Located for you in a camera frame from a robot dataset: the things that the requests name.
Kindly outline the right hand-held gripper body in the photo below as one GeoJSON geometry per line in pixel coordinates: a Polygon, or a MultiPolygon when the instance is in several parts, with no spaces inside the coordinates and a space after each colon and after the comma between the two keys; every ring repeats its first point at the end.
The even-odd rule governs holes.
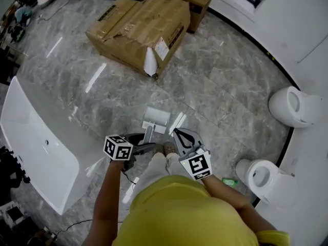
{"type": "Polygon", "coordinates": [[[205,145],[199,145],[181,156],[179,162],[193,180],[201,180],[212,175],[210,158],[210,151],[205,145]]]}

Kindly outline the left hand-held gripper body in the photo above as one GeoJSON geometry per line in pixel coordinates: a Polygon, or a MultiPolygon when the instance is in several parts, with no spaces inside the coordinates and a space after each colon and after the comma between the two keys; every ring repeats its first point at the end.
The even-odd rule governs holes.
{"type": "Polygon", "coordinates": [[[125,135],[113,134],[106,136],[103,152],[112,161],[124,162],[122,172],[130,170],[136,162],[135,146],[125,140],[125,135]]]}

